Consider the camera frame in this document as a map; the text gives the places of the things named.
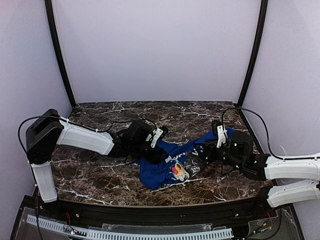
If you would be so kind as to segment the left black frame post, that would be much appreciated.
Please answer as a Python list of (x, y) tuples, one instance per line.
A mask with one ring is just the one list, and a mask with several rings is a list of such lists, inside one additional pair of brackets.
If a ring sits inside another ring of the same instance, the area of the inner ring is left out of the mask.
[(47, 16), (47, 22), (49, 26), (51, 41), (52, 41), (56, 61), (58, 64), (60, 76), (63, 82), (65, 92), (67, 94), (67, 98), (69, 100), (71, 108), (73, 109), (77, 103), (72, 91), (71, 83), (68, 77), (68, 73), (67, 73), (67, 69), (66, 69), (66, 65), (64, 62), (64, 57), (63, 57), (63, 53), (62, 53), (62, 49), (59, 41), (58, 29), (55, 21), (53, 1), (45, 0), (44, 4), (45, 4), (45, 11)]

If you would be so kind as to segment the black frame post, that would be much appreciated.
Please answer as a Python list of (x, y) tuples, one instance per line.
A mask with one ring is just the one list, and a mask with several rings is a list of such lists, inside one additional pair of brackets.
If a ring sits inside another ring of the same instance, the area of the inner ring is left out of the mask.
[(252, 75), (255, 69), (255, 65), (256, 65), (256, 61), (257, 61), (257, 57), (258, 57), (258, 53), (261, 45), (261, 40), (263, 36), (266, 16), (267, 16), (268, 2), (269, 2), (268, 0), (260, 1), (259, 14), (257, 19), (257, 26), (256, 26), (255, 35), (254, 35), (252, 50), (251, 50), (246, 74), (243, 80), (242, 88), (237, 101), (237, 105), (241, 107), (245, 102), (248, 89), (250, 86), (250, 82), (252, 79)]
[(45, 11), (47, 16), (47, 22), (49, 26), (51, 41), (52, 41), (56, 61), (58, 64), (60, 76), (63, 82), (65, 92), (67, 94), (67, 98), (69, 100), (71, 108), (73, 109), (77, 103), (72, 91), (71, 83), (68, 77), (68, 73), (67, 73), (67, 69), (66, 69), (66, 65), (64, 62), (64, 57), (63, 57), (63, 53), (62, 53), (62, 49), (59, 41), (58, 29), (55, 21), (53, 1), (45, 0), (44, 4), (45, 4)]

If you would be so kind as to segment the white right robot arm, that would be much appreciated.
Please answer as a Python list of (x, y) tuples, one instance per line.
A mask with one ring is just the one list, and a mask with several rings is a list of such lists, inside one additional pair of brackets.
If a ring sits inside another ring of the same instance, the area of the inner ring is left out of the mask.
[(256, 154), (249, 141), (233, 140), (228, 145), (208, 141), (195, 143), (193, 147), (205, 163), (220, 161), (250, 180), (296, 179), (294, 183), (273, 186), (261, 191), (265, 201), (272, 208), (320, 198), (319, 153), (291, 158)]

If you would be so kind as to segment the rainbow flower plush brooch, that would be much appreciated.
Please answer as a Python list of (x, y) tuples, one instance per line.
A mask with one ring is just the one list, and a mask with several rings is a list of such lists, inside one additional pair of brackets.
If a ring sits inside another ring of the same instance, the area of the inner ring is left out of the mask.
[(180, 162), (172, 163), (170, 169), (175, 176), (182, 177), (184, 175), (184, 167)]

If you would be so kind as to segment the right black frame post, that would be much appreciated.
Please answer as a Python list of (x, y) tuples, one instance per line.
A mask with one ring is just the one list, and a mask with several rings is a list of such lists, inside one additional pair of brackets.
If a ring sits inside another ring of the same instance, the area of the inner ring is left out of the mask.
[(268, 2), (269, 2), (268, 0), (260, 1), (259, 14), (257, 19), (257, 26), (256, 26), (255, 35), (254, 35), (252, 50), (251, 50), (246, 74), (243, 80), (242, 88), (237, 101), (237, 105), (241, 107), (245, 102), (248, 89), (250, 86), (250, 82), (252, 79), (252, 75), (255, 69), (255, 65), (256, 65), (256, 61), (257, 61), (257, 57), (258, 57), (258, 53), (261, 45), (261, 40), (263, 36), (266, 16), (267, 16)]

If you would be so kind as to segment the black front aluminium rail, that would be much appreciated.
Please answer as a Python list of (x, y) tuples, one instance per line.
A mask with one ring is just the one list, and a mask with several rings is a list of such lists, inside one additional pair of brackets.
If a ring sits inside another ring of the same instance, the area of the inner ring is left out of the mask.
[(59, 201), (71, 222), (83, 226), (106, 224), (173, 226), (179, 224), (239, 225), (257, 218), (252, 198), (187, 206), (107, 206)]

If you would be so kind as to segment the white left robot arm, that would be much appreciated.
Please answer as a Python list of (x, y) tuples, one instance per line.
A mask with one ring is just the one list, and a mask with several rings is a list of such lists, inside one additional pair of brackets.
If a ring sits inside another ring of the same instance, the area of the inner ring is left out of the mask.
[(159, 164), (168, 153), (159, 146), (167, 135), (166, 126), (157, 126), (149, 119), (128, 120), (127, 127), (113, 131), (111, 127), (101, 130), (82, 125), (49, 109), (42, 115), (24, 121), (31, 122), (25, 130), (24, 151), (44, 203), (58, 200), (53, 164), (66, 151), (82, 151), (107, 159), (143, 158), (151, 164)]

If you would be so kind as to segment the blue printed t-shirt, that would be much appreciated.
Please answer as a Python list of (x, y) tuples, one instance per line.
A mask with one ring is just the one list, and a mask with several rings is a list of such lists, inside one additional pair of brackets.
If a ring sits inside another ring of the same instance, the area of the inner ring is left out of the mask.
[[(162, 185), (178, 184), (190, 179), (212, 163), (209, 162), (206, 166), (198, 166), (195, 163), (196, 151), (194, 150), (193, 144), (216, 141), (217, 137), (213, 134), (212, 130), (204, 136), (191, 140), (183, 145), (158, 140), (156, 145), (167, 152), (167, 159), (159, 164), (152, 164), (145, 158), (141, 158), (138, 161), (140, 182), (147, 188), (156, 190)], [(176, 176), (171, 171), (171, 164), (177, 162), (183, 165), (183, 176)]]

